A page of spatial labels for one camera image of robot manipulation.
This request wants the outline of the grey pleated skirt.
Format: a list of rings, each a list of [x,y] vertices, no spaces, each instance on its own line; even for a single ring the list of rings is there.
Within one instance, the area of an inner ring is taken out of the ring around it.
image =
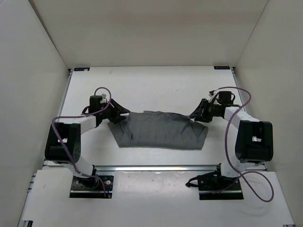
[[[121,148],[201,150],[208,127],[178,113],[144,111],[129,113],[125,120],[108,126]]]

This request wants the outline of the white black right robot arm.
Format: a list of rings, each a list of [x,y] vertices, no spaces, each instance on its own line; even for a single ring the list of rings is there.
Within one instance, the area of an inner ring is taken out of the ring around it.
[[[234,103],[235,94],[231,91],[211,91],[210,96],[209,100],[201,100],[189,118],[205,123],[210,123],[214,117],[225,119],[228,122],[225,147],[229,127],[233,125],[237,129],[234,155],[228,156],[226,152],[226,161],[218,165],[217,173],[212,177],[213,186],[221,190],[229,184],[229,179],[238,177],[247,168],[272,160],[273,126],[243,111]]]

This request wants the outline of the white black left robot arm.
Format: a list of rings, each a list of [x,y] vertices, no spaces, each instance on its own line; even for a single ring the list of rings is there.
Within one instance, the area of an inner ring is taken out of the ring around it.
[[[113,124],[125,120],[130,111],[114,99],[93,95],[89,106],[80,116],[62,116],[53,119],[45,147],[45,159],[68,168],[75,177],[82,178],[88,188],[99,183],[96,168],[81,155],[81,136],[97,128],[103,120]]]

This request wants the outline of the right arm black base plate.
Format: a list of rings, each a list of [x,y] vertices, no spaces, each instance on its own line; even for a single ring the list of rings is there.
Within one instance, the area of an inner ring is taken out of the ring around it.
[[[197,176],[199,200],[243,200],[241,184],[238,178],[223,177],[219,173]]]

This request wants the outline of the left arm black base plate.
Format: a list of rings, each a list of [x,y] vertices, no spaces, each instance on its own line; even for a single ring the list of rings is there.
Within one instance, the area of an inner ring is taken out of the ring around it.
[[[95,178],[79,178],[74,176],[71,182],[70,198],[111,199],[113,194],[114,176],[99,175],[105,187]]]

